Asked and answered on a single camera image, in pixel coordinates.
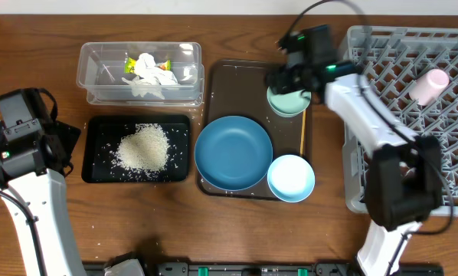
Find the yellow green snack wrapper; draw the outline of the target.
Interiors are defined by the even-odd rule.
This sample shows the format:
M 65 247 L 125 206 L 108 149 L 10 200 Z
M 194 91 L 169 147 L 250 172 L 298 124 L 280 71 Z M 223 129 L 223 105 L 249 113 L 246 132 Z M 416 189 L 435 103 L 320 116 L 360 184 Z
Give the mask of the yellow green snack wrapper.
M 123 69 L 123 72 L 126 74 L 134 74 L 136 72 L 136 66 L 139 64 L 138 68 L 140 70 L 145 70 L 149 68 L 158 68 L 163 71 L 170 71 L 172 68 L 172 62 L 167 60 L 162 63 L 155 63 L 154 65 L 148 64 L 147 61 L 134 60 L 133 58 L 128 57 Z

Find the white tissue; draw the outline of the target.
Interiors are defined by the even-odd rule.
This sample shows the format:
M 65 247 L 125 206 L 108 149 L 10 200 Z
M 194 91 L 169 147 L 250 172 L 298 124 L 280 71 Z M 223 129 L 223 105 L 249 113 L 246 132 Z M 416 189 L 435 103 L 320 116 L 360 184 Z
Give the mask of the white tissue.
M 137 60 L 139 59 L 147 61 L 151 65 L 156 63 L 154 57 L 149 53 L 140 54 Z M 132 80 L 122 77 L 122 81 L 131 87 L 134 97 L 144 97 L 146 94 L 151 94 L 164 100 L 165 96 L 162 94 L 160 86 L 178 85 L 178 80 L 171 70 L 163 71 L 158 68 L 140 70 L 138 66 L 139 64 L 136 66 L 135 77 Z

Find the pink cup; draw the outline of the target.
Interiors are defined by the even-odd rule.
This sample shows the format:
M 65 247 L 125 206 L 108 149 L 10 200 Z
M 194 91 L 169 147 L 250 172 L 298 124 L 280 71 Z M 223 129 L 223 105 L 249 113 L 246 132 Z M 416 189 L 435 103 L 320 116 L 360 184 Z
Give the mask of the pink cup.
M 446 72 L 441 69 L 432 69 L 416 80 L 409 96 L 419 105 L 426 106 L 435 101 L 449 83 L 449 75 Z

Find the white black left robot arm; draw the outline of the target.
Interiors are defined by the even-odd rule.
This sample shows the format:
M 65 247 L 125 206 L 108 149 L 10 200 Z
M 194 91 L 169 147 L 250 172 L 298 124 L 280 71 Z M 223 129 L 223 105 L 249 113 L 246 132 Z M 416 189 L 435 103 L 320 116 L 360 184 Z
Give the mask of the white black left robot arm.
M 85 276 L 67 212 L 65 178 L 27 173 L 1 191 L 18 236 L 27 275 Z

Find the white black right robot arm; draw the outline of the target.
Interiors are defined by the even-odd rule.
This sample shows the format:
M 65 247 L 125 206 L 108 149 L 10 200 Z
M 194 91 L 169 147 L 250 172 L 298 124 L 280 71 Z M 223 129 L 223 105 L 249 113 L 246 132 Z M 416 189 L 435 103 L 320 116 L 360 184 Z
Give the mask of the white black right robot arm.
M 318 94 L 355 134 L 369 158 L 364 200 L 371 217 L 355 273 L 395 274 L 407 241 L 442 201 L 439 141 L 398 120 L 350 61 L 283 65 L 265 83 L 276 95 Z

